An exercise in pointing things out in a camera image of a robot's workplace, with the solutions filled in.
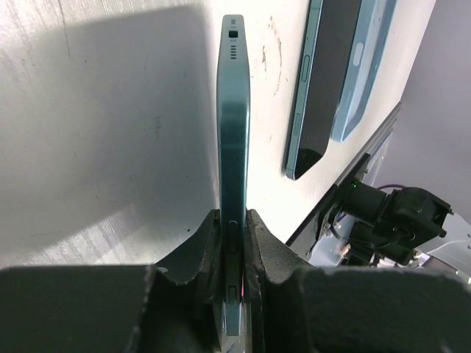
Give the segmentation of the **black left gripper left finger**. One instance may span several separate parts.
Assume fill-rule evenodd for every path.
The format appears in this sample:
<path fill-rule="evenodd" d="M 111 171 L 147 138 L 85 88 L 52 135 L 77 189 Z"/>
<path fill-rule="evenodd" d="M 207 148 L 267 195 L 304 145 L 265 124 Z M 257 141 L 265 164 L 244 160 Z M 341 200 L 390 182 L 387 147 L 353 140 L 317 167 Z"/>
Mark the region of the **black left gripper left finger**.
<path fill-rule="evenodd" d="M 150 265 L 1 271 L 3 352 L 219 352 L 221 237 L 211 210 Z"/>

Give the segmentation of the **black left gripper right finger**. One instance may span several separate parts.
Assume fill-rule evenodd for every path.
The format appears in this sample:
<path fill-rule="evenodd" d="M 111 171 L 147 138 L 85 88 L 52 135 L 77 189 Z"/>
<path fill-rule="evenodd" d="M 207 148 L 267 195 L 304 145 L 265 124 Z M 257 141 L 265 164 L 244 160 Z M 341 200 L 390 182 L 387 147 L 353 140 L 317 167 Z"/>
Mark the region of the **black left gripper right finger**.
<path fill-rule="evenodd" d="M 468 352 L 470 287 L 455 274 L 315 267 L 255 210 L 244 236 L 248 352 Z"/>

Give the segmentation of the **light blue phone case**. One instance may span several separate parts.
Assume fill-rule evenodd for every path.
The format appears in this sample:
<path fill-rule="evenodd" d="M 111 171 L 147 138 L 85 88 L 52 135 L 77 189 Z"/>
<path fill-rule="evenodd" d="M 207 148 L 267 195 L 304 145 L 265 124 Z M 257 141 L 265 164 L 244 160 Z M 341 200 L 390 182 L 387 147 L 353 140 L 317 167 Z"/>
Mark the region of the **light blue phone case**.
<path fill-rule="evenodd" d="M 364 116 L 396 5 L 396 0 L 361 2 L 332 140 L 345 141 Z"/>

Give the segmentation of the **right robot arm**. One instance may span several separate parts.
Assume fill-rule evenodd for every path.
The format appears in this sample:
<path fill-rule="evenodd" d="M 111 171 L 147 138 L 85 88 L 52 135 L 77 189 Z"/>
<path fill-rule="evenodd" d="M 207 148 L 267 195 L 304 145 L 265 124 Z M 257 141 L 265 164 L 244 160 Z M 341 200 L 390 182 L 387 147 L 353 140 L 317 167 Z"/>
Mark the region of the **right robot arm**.
<path fill-rule="evenodd" d="M 407 266 L 422 244 L 447 232 L 451 206 L 422 188 L 399 188 L 385 193 L 353 180 L 341 194 L 336 213 L 352 216 L 347 243 L 348 265 L 368 266 L 373 256 Z"/>

